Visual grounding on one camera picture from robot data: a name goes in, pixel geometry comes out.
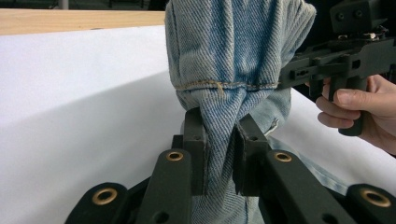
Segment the wooden surface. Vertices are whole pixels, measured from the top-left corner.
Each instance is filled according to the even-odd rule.
[[[163,11],[0,8],[0,35],[163,25]]]

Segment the stitching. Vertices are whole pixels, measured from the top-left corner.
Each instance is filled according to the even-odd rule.
[[[174,87],[177,91],[184,91],[184,90],[190,89],[194,86],[207,85],[207,84],[216,85],[220,91],[223,91],[224,88],[227,88],[227,87],[230,88],[232,86],[239,86],[239,85],[243,85],[248,88],[254,88],[254,89],[273,88],[276,85],[278,85],[279,82],[261,84],[261,85],[251,85],[251,84],[247,84],[246,82],[218,82],[215,80],[203,80],[203,81],[195,81],[195,82],[188,83],[188,84],[181,85],[181,86],[174,86]]]

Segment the jeans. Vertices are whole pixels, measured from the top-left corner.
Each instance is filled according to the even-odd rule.
[[[206,196],[193,223],[263,223],[258,199],[235,194],[235,123],[251,113],[264,133],[290,110],[278,75],[315,18],[304,0],[171,0],[165,30],[172,84],[185,109],[201,108],[209,148]]]

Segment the brass insert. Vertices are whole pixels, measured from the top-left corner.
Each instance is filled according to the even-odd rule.
[[[166,155],[166,159],[169,161],[180,161],[183,159],[183,154],[180,152],[169,152],[168,155]]]
[[[279,161],[283,161],[283,162],[288,162],[291,161],[291,156],[289,156],[286,153],[283,152],[277,152],[275,154],[275,159],[279,160]]]
[[[361,189],[361,197],[369,203],[379,207],[390,207],[390,200],[372,189]]]
[[[93,194],[92,202],[97,205],[105,205],[116,199],[117,191],[111,188],[99,189]]]

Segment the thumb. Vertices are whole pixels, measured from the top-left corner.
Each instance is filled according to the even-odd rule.
[[[378,116],[394,116],[396,94],[341,89],[334,94],[334,103],[348,110],[365,110]]]

